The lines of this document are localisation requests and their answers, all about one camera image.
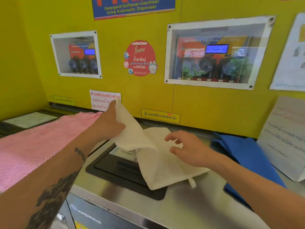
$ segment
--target blue fabric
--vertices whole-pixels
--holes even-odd
[[[219,139],[212,141],[219,142],[231,156],[236,158],[241,166],[286,188],[284,182],[253,138],[244,139],[230,135],[218,136]],[[230,184],[227,183],[224,190],[237,200],[248,205]]]

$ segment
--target red round sticker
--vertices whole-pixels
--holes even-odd
[[[130,75],[146,76],[157,72],[155,51],[147,41],[132,42],[124,53],[124,58],[124,67]]]

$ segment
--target white towel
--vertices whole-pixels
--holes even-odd
[[[125,124],[126,128],[113,140],[124,150],[141,149],[136,157],[149,189],[157,190],[183,180],[189,180],[191,186],[196,187],[192,177],[209,171],[207,168],[190,166],[172,154],[169,151],[171,146],[182,148],[182,145],[176,145],[173,141],[164,141],[170,130],[167,128],[143,130],[118,99],[116,120]]]

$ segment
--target pink cloth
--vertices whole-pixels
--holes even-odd
[[[0,192],[62,150],[100,116],[78,113],[0,139]]]

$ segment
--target metal countertop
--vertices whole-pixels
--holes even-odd
[[[269,228],[259,216],[223,191],[226,181],[213,171],[195,177],[194,189],[187,180],[169,186],[161,201],[86,173],[86,167],[112,144],[107,142],[86,160],[71,193],[144,228]],[[278,173],[289,189],[305,197],[304,181],[294,183]]]

